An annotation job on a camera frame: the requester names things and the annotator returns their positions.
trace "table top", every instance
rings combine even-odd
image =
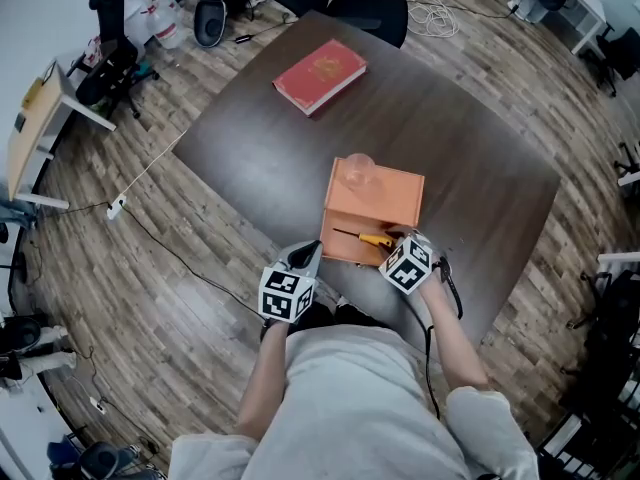
[[[18,132],[13,128],[9,138],[7,155],[7,182],[9,199],[13,199],[20,188],[20,180],[27,167],[29,158],[36,149],[40,138],[51,122],[62,98],[62,73],[56,64],[51,76],[44,83],[28,109],[22,109],[25,122]]]
[[[271,82],[331,38],[367,60],[368,72],[307,118]],[[355,152],[425,176],[419,228],[446,252],[465,308],[462,325],[479,343],[530,257],[559,177],[452,81],[310,12],[225,87],[174,149],[281,246],[319,237],[334,158]],[[424,348],[399,292],[376,269],[324,260],[320,276]]]

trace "white cable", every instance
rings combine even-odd
[[[453,11],[440,0],[428,0],[426,4],[417,3],[416,0],[407,0],[414,5],[409,8],[409,16],[420,28],[407,29],[419,36],[427,37],[453,37],[460,25]]]
[[[133,186],[133,184],[134,184],[136,181],[138,181],[138,180],[142,177],[142,175],[143,175],[145,172],[147,172],[147,171],[149,170],[149,168],[150,168],[153,164],[155,164],[155,163],[156,163],[156,160],[158,160],[162,155],[164,155],[167,151],[169,151],[169,149],[171,149],[171,146],[173,146],[176,142],[178,142],[178,141],[182,138],[182,136],[183,136],[185,133],[186,133],[186,130],[185,130],[184,132],[182,132],[180,135],[178,135],[178,137],[176,137],[176,138],[173,140],[173,142],[172,142],[171,144],[169,144],[169,145],[166,147],[166,149],[165,149],[162,153],[160,153],[157,157],[155,157],[155,158],[153,159],[153,161],[152,161],[149,165],[147,165],[147,168],[146,168],[144,171],[142,171],[140,174],[138,174],[138,175],[136,176],[136,179],[135,179],[135,180],[133,180],[131,183],[129,183],[129,186],[128,186],[127,188],[125,188],[122,192],[120,192],[120,195],[124,195],[124,193],[125,193],[127,190],[129,190],[129,189]]]

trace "hand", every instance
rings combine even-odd
[[[442,300],[442,297],[447,300],[447,292],[445,291],[444,284],[442,283],[441,271],[439,266],[434,268],[431,271],[429,277],[427,277],[427,280],[420,286],[418,286],[418,291],[424,298],[427,306],[430,305],[430,301],[431,304],[433,304],[434,301]]]
[[[424,235],[422,235],[422,233],[420,233],[417,229],[413,229],[409,226],[401,226],[401,225],[390,227],[389,229],[385,230],[385,234],[393,238],[394,246],[387,247],[386,245],[378,244],[378,249],[380,250],[383,261],[386,260],[389,256],[391,256],[393,251],[395,251],[398,248],[398,241],[400,241],[400,239],[404,239],[410,234],[420,234],[421,236],[424,237]]]

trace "orange wooden box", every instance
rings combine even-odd
[[[383,235],[385,229],[396,224],[416,227],[424,176],[376,165],[373,179],[362,188],[352,189],[342,181],[345,168],[343,158],[334,160],[320,234],[323,256],[377,267],[383,261],[377,247],[334,228]]]

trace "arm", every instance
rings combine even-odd
[[[438,354],[449,388],[472,386],[480,390],[489,389],[489,379],[482,362],[462,330],[440,282],[439,269],[434,270],[418,290],[431,314]]]
[[[289,324],[277,322],[264,336],[249,384],[240,402],[235,433],[260,441],[284,396],[285,343]]]

